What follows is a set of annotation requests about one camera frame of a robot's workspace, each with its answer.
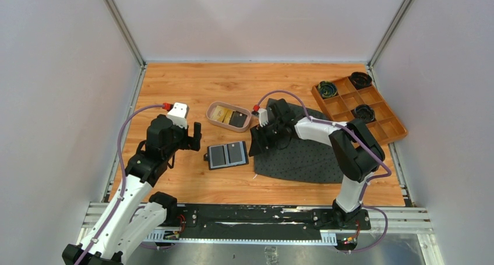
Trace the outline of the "black credit card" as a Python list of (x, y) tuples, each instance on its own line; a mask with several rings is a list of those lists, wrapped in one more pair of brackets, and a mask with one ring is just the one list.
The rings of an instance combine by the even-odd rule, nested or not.
[(224, 145), (208, 147), (209, 168), (219, 169), (226, 165)]

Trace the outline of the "gold credit card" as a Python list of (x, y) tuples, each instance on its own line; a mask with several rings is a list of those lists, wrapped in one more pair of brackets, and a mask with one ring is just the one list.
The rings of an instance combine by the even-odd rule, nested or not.
[(224, 118), (226, 117), (228, 113), (228, 108), (226, 107), (223, 107), (221, 105), (217, 105), (215, 107), (215, 109), (213, 110), (211, 116), (210, 116), (210, 119), (213, 120), (213, 121), (217, 121), (217, 122), (221, 122), (223, 123), (224, 122)]
[(225, 115), (224, 115), (224, 118), (223, 118), (223, 123), (224, 124), (227, 124), (227, 125), (230, 124), (230, 120), (231, 120), (231, 117), (232, 117), (233, 113), (234, 113), (234, 110), (231, 110), (231, 109), (227, 109), (225, 111)]

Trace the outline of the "black leather card holder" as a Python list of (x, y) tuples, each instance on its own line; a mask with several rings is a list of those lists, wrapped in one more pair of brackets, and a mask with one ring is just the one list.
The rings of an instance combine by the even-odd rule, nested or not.
[[(243, 165), (247, 165), (247, 164), (249, 164), (249, 156), (248, 156), (248, 153), (246, 151), (246, 143), (245, 143), (245, 141), (243, 141), (243, 142), (244, 142), (244, 150), (245, 150), (245, 157), (246, 157), (246, 163), (243, 164)], [(241, 165), (231, 165), (229, 163), (229, 161), (228, 161), (228, 152), (227, 152), (227, 144), (219, 144), (219, 145), (224, 145), (224, 148), (225, 148), (225, 158), (226, 158), (226, 165), (224, 167), (222, 167), (222, 168), (219, 168), (219, 169), (241, 166)], [(209, 167), (208, 147), (206, 149), (206, 153), (204, 154), (203, 158), (204, 158), (205, 162), (208, 163), (208, 167)]]

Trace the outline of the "pink oval tray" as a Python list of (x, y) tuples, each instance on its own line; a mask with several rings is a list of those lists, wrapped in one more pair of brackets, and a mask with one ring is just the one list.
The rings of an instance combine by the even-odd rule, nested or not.
[(247, 109), (221, 101), (209, 106), (206, 117), (211, 124), (238, 133), (247, 131), (252, 119)]

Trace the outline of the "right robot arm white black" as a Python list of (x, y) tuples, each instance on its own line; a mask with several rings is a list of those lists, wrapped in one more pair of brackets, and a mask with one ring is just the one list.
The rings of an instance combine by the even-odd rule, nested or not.
[(284, 99), (267, 109), (255, 105), (252, 114), (259, 124), (250, 129), (248, 155), (254, 157), (274, 149), (284, 137), (311, 140), (330, 146), (343, 173), (341, 189), (332, 203), (330, 223), (348, 228), (362, 208), (362, 197), (368, 180), (385, 159), (380, 144), (361, 119), (333, 122), (307, 113), (297, 115)]

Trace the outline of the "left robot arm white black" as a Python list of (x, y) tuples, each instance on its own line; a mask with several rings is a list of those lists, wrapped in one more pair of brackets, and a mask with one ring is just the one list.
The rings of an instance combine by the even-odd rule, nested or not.
[(146, 139), (128, 161), (119, 191), (87, 236), (63, 250), (65, 264), (125, 264), (155, 227), (177, 222), (177, 199), (163, 192), (153, 194), (140, 213), (136, 210), (160, 176), (173, 168), (178, 150), (200, 150), (201, 123), (193, 124), (192, 136), (188, 128), (186, 118), (172, 114), (151, 121)]

